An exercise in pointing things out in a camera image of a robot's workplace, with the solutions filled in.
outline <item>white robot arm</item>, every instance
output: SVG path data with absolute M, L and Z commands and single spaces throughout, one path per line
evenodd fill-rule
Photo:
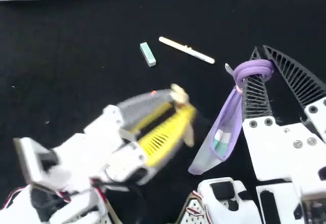
M 261 224 L 259 211 L 241 181 L 204 180 L 186 200 L 176 224 Z
M 150 127 L 170 110 L 168 119 Z M 29 137 L 15 139 L 28 186 L 0 211 L 0 220 L 26 205 L 26 217 L 18 216 L 17 224 L 20 218 L 35 224 L 118 224 L 108 220 L 102 191 L 145 184 L 174 156 L 183 138 L 192 145 L 188 132 L 195 111 L 184 90 L 172 85 L 171 90 L 109 105 L 84 133 L 53 149 Z
M 261 55 L 275 64 L 308 118 L 277 125 L 263 78 L 244 81 L 242 127 L 256 177 L 286 181 L 257 187 L 264 223 L 325 223 L 326 85 L 273 48 L 264 46 Z

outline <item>screw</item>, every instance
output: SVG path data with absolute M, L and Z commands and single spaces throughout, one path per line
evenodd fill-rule
M 313 137 L 310 137 L 310 138 L 308 138 L 307 142 L 308 142 L 308 144 L 309 144 L 310 146 L 315 146 L 316 143 L 317 143 L 317 140 L 314 139 Z
M 251 121 L 251 122 L 249 123 L 249 125 L 250 125 L 252 128 L 255 128 L 255 127 L 257 127 L 257 122 L 256 122 L 256 121 Z
M 266 119 L 265 120 L 265 125 L 266 126 L 271 126 L 273 124 L 273 121 L 271 119 Z
M 294 142 L 293 142 L 293 146 L 296 148 L 296 149 L 300 149 L 300 148 L 302 148 L 302 142 L 301 141 L 299 141 L 299 140 L 295 140 Z
M 316 106 L 310 106 L 309 107 L 309 112 L 312 113 L 312 114 L 315 114 L 317 113 L 318 109 Z

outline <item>black cloth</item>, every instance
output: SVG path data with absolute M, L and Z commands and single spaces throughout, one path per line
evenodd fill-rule
M 241 180 L 257 200 L 259 183 L 243 133 L 231 157 L 201 176 L 187 172 L 234 82 L 224 70 L 248 60 L 255 45 L 293 57 L 322 80 L 326 0 L 67 0 L 0 4 L 0 199 L 24 184 L 12 143 L 29 136 L 58 146 L 97 118 L 108 104 L 169 88 L 188 92 L 202 121 L 196 146 L 183 147 L 142 187 L 144 223 L 175 221 L 204 179 Z M 214 65 L 158 41 L 170 38 L 215 58 Z M 157 60 L 149 68 L 139 44 Z M 296 122 L 292 96 L 280 79 L 268 82 L 282 123 Z M 107 193 L 124 223 L 137 209 L 133 193 Z

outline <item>white pen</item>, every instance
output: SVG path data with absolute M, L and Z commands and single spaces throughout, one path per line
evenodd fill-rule
M 197 51 L 192 50 L 191 47 L 183 46 L 183 45 L 181 45 L 179 43 L 176 43 L 174 41 L 171 41 L 171 40 L 169 40 L 169 39 L 167 39 L 165 37 L 160 37 L 158 40 L 160 42 L 166 44 L 166 45 L 169 45 L 169 46 L 174 47 L 174 48 L 176 48 L 176 49 L 178 49 L 180 51 L 183 51 L 185 53 L 188 53 L 189 55 L 194 56 L 194 57 L 196 57 L 196 58 L 198 58 L 200 60 L 203 60 L 203 61 L 208 62 L 210 64 L 214 64 L 215 63 L 215 60 L 214 59 L 212 59 L 211 57 L 206 56 L 206 55 L 204 55 L 204 54 L 202 54 L 200 52 L 197 52 Z

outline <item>eraser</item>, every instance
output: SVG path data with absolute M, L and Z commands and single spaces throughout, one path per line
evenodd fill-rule
M 149 48 L 147 42 L 141 43 L 140 47 L 141 47 L 141 51 L 146 59 L 148 66 L 152 67 L 152 66 L 156 65 L 156 59 L 154 58 L 154 55 L 153 55 L 151 49 Z

